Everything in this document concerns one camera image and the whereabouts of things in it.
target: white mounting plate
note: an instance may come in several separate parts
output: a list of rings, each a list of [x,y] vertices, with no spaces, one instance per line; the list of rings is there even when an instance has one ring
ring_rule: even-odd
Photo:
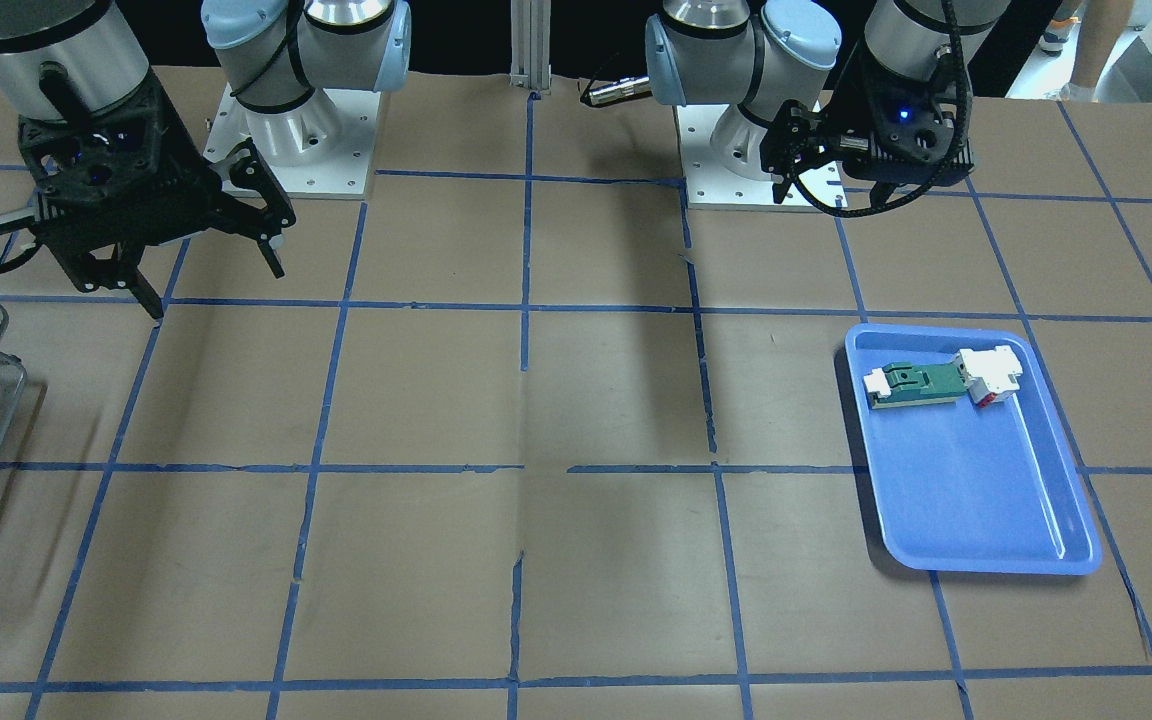
[[[737,176],[723,167],[718,154],[708,146],[708,136],[722,116],[726,105],[684,105],[676,111],[679,122],[679,150],[682,154],[682,170],[687,177],[687,206],[700,210],[771,210],[778,213],[814,213],[799,191],[791,190],[781,205],[772,200],[771,181],[751,181]],[[808,190],[823,202],[835,204],[841,200],[847,206],[847,192],[842,191],[842,179],[838,166],[803,173]]]
[[[340,126],[344,128],[338,149],[328,159],[312,165],[289,167],[271,165],[274,176],[291,197],[319,197],[325,200],[362,200],[367,196],[371,181],[371,158],[376,150],[376,124],[380,115],[380,92],[365,90],[328,90],[329,99],[338,106]],[[220,96],[220,106],[212,119],[204,151],[207,160],[223,159],[234,145],[247,141],[242,109],[229,97],[229,86]],[[256,197],[257,192],[234,187],[225,181],[225,191],[237,197]]]

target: blue tray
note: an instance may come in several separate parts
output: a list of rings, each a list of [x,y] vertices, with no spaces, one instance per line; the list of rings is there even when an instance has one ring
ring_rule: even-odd
[[[948,363],[1009,344],[1024,374],[1001,406],[872,410],[861,378],[896,361]],[[1043,371],[1001,331],[856,325],[847,333],[856,410],[887,551],[920,570],[1085,575],[1101,543]]]

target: light blue joint cap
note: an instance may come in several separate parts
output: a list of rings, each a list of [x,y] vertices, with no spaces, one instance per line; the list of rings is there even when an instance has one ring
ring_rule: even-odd
[[[380,59],[380,70],[376,74],[376,92],[402,90],[407,83],[407,67],[412,55],[412,15],[407,0],[394,5],[394,17],[389,23],[389,39],[385,43],[385,54]]]
[[[207,45],[212,50],[237,47],[265,32],[285,10],[287,0],[202,0]]]
[[[812,0],[767,0],[763,24],[781,50],[804,65],[828,70],[838,61],[842,29],[828,10]]]
[[[687,105],[687,97],[682,92],[682,78],[679,77],[679,65],[673,59],[673,44],[657,15],[647,18],[646,51],[652,96],[661,105]]]

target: white connector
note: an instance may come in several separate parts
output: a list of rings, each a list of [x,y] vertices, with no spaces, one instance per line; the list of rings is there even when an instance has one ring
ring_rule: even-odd
[[[892,396],[892,386],[887,382],[887,374],[881,367],[874,367],[865,376],[865,393],[871,397]]]
[[[1020,389],[1020,376],[1024,374],[1016,354],[1006,344],[993,350],[963,348],[954,356],[954,365],[977,407],[992,406],[1014,395]]]

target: shoe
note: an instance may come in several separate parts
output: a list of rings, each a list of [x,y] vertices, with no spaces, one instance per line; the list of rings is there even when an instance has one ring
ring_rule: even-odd
[[[1038,38],[1038,50],[1052,55],[1052,58],[1059,56],[1061,50],[1064,50],[1066,43],[1069,41],[1069,33],[1074,32],[1074,26],[1078,23],[1078,18],[1052,20],[1046,31],[1043,31],[1043,37]]]
[[[1043,99],[1060,100],[1062,103],[1096,103],[1096,88],[1084,88],[1074,85],[1071,82],[1066,82],[1064,85],[1044,94]]]

